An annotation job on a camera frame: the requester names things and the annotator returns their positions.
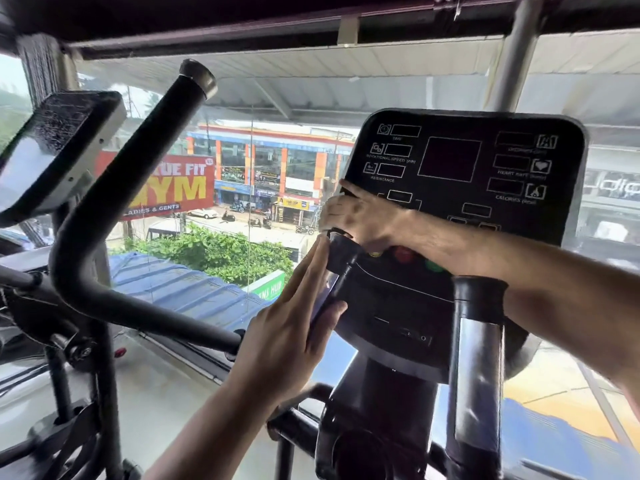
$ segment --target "motorcycle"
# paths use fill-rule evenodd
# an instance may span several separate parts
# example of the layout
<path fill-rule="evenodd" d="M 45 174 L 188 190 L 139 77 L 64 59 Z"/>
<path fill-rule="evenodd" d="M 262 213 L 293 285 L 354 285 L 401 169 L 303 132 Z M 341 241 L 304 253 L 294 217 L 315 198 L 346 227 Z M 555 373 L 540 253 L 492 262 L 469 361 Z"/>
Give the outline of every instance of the motorcycle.
<path fill-rule="evenodd" d="M 309 226 L 309 225 L 304 225 L 304 226 L 297 226 L 296 227 L 296 234 L 309 234 L 309 235 L 313 235 L 315 229 L 313 229 L 313 227 Z"/>
<path fill-rule="evenodd" d="M 246 208 L 241 203 L 233 203 L 229 206 L 229 209 L 233 210 L 234 212 L 240 212 L 241 214 L 244 214 L 246 211 Z"/>

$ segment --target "roof beam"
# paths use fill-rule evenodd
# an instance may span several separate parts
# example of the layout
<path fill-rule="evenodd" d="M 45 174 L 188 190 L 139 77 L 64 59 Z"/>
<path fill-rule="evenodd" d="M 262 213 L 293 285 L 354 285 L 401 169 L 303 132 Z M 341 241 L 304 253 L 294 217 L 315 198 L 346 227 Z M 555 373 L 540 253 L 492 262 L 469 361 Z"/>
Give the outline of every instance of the roof beam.
<path fill-rule="evenodd" d="M 271 101 L 271 104 L 284 116 L 288 121 L 293 121 L 293 110 L 289 103 L 277 92 L 266 80 L 253 80 L 255 85 L 267 96 L 267 99 Z"/>

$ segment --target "car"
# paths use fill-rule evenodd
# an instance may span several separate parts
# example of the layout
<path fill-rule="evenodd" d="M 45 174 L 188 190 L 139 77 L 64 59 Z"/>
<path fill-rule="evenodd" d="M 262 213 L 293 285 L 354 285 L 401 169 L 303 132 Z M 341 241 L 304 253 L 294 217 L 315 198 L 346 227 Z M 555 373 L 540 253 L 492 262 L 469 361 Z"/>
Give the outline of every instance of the car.
<path fill-rule="evenodd" d="M 204 217 L 205 219 L 218 217 L 218 213 L 213 209 L 194 209 L 190 210 L 188 214 L 192 217 Z"/>

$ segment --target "green sign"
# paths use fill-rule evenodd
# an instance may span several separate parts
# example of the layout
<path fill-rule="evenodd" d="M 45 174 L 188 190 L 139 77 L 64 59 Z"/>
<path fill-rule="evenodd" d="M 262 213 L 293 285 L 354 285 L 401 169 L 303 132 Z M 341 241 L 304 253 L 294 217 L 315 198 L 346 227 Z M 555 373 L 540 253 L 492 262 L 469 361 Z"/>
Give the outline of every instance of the green sign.
<path fill-rule="evenodd" d="M 282 293 L 284 288 L 284 278 L 286 274 L 284 271 L 274 271 L 271 274 L 267 274 L 264 278 L 260 278 L 258 281 L 251 283 L 244 288 L 247 293 L 255 293 L 260 298 L 266 301 L 276 299 Z"/>

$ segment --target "blue roof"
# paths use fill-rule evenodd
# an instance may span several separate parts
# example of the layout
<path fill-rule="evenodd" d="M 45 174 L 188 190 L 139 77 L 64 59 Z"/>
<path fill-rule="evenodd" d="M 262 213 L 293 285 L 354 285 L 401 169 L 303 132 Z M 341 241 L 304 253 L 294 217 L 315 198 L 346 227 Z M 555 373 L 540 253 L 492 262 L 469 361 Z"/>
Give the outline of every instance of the blue roof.
<path fill-rule="evenodd" d="M 109 262 L 115 290 L 227 330 L 246 328 L 270 304 L 220 278 L 148 255 L 116 255 Z M 337 384 L 354 354 L 353 347 L 333 334 L 312 379 Z M 446 441 L 447 396 L 448 387 L 442 386 L 431 432 L 441 445 Z M 635 450 L 578 431 L 512 399 L 502 406 L 502 457 L 505 469 L 526 458 L 585 480 L 632 480 L 640 472 Z"/>

